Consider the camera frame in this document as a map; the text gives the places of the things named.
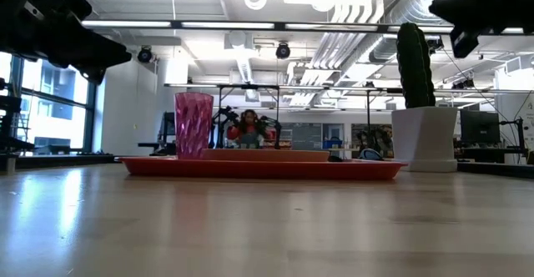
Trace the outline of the white plant pot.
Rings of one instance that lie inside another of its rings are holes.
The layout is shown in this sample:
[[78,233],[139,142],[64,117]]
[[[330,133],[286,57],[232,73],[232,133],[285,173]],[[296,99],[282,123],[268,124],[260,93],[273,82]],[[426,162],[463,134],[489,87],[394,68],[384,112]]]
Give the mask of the white plant pot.
[[457,171],[453,136],[457,108],[421,107],[391,113],[393,154],[405,170],[421,173]]

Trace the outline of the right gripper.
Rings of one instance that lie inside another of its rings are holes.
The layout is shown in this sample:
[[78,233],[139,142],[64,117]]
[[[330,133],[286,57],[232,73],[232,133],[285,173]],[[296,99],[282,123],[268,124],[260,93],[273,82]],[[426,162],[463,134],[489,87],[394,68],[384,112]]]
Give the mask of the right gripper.
[[468,33],[501,34],[506,28],[519,28],[523,34],[534,33],[534,0],[433,0],[429,11],[458,26],[468,26]]

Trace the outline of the pink faceted plastic cup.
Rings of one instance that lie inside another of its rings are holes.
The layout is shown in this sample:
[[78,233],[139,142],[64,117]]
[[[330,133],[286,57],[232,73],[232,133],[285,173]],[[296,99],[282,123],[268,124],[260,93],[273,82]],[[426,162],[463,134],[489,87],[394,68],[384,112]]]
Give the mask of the pink faceted plastic cup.
[[174,95],[175,145],[178,159],[199,159],[208,148],[214,97],[206,93]]

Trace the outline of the large round ventilation duct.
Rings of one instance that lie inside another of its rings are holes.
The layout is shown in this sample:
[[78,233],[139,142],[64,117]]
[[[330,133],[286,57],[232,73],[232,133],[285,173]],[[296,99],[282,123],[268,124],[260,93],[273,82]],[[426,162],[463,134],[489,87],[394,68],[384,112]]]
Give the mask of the large round ventilation duct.
[[[446,20],[430,13],[429,6],[434,0],[398,0],[393,6],[388,6],[385,15],[380,19],[382,24],[400,25],[402,23],[416,23],[422,25],[449,24]],[[387,63],[395,57],[396,45],[394,38],[373,37],[373,50],[369,54],[372,63]]]

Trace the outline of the large window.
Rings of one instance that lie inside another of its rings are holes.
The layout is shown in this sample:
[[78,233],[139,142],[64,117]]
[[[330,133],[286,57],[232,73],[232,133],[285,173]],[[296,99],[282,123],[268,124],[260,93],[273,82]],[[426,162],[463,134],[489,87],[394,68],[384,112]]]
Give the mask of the large window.
[[83,154],[91,150],[96,86],[78,70],[0,53],[0,79],[6,82],[1,96],[21,99],[9,133],[33,145],[15,154]]

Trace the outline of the long ceiling light bar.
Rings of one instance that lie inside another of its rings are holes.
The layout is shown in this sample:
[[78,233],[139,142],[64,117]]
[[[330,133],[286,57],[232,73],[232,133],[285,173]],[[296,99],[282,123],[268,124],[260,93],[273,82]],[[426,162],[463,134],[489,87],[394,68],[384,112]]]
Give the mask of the long ceiling light bar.
[[283,23],[236,21],[86,20],[86,28],[262,30],[276,32],[396,33],[398,24],[373,23]]

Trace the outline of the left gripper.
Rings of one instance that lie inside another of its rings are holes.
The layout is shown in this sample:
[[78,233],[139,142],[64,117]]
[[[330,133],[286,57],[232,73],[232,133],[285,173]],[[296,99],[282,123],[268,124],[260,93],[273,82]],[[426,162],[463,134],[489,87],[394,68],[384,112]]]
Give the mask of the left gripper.
[[0,52],[59,67],[81,68],[100,85],[106,68],[132,59],[127,48],[81,25],[92,12],[87,0],[0,0]]

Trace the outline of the green cactus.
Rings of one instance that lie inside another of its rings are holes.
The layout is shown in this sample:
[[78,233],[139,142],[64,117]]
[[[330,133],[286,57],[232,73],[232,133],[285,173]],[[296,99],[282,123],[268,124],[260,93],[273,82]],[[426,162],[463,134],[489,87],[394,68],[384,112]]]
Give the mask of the green cactus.
[[431,58],[425,34],[414,23],[403,23],[397,33],[396,58],[406,108],[434,107]]

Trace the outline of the person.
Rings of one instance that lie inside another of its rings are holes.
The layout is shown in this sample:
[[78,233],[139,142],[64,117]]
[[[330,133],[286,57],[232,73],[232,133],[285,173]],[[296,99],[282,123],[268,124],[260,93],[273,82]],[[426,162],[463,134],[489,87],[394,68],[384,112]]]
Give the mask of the person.
[[239,122],[228,128],[227,139],[238,149],[261,149],[265,140],[272,139],[272,134],[257,113],[247,109],[240,115]]

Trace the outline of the black overhead frame rig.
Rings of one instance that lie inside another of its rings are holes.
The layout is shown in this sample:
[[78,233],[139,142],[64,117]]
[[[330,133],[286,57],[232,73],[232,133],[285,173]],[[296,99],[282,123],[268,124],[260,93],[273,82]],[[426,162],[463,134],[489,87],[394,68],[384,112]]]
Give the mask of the black overhead frame rig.
[[[276,97],[274,97],[275,99],[275,102],[276,102],[276,106],[274,107],[274,110],[276,112],[276,118],[277,120],[279,120],[280,118],[280,106],[278,104],[279,100],[280,100],[280,90],[281,89],[303,89],[303,90],[307,90],[307,91],[322,91],[322,90],[347,90],[347,91],[362,91],[362,92],[365,92],[365,98],[366,98],[366,105],[367,105],[367,108],[365,108],[365,112],[366,112],[366,115],[367,115],[367,128],[368,128],[368,133],[370,133],[370,114],[371,113],[376,113],[376,112],[387,112],[386,110],[384,109],[370,109],[370,93],[376,91],[376,92],[383,92],[383,91],[386,91],[387,93],[400,93],[401,92],[401,88],[366,88],[366,87],[363,87],[363,88],[331,88],[331,87],[317,87],[317,86],[297,86],[297,87],[291,87],[291,86],[279,86],[279,85],[266,85],[266,84],[250,84],[250,83],[244,83],[244,84],[189,84],[189,83],[186,83],[186,84],[173,84],[173,83],[165,83],[164,84],[165,87],[170,87],[170,88],[217,88],[219,90],[219,101],[218,101],[218,109],[221,108],[221,103],[222,103],[222,100],[224,99],[222,97],[222,91],[224,88],[231,88],[231,89],[234,89],[234,88],[239,88],[239,89],[242,89],[242,90],[254,90],[254,91],[258,91],[258,90],[264,90],[264,91],[268,91],[268,89],[270,90],[274,90],[276,91],[277,95]],[[514,152],[514,153],[519,153],[519,154],[527,154],[527,149],[525,148],[525,142],[524,142],[524,134],[523,134],[523,131],[524,131],[524,128],[522,127],[522,124],[523,124],[523,119],[522,118],[517,118],[515,120],[509,120],[509,121],[503,121],[501,122],[500,121],[500,125],[502,124],[514,124],[516,125],[516,128],[518,129],[518,139],[519,139],[519,144],[518,146],[515,146],[514,148],[510,148],[510,151]]]

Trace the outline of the black computer monitor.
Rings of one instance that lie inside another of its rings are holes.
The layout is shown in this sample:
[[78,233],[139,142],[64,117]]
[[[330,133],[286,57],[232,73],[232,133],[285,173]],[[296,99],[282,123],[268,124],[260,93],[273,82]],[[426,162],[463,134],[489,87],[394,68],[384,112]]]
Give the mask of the black computer monitor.
[[461,141],[469,144],[497,144],[501,141],[497,113],[461,110]]
[[169,136],[175,135],[174,113],[164,112],[159,129],[159,141],[167,143]]

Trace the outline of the red plastic tray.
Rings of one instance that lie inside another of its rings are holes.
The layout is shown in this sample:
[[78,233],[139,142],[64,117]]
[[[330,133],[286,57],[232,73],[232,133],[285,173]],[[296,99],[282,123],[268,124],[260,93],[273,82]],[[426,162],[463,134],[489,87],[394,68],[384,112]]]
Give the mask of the red plastic tray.
[[405,165],[391,161],[265,162],[122,157],[136,176],[208,179],[392,180]]

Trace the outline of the orange round plate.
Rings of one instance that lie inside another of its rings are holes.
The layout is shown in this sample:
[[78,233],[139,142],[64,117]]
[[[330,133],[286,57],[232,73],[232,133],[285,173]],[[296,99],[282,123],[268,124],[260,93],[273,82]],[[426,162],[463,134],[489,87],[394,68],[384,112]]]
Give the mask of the orange round plate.
[[283,149],[204,149],[202,160],[260,162],[327,162],[327,151]]

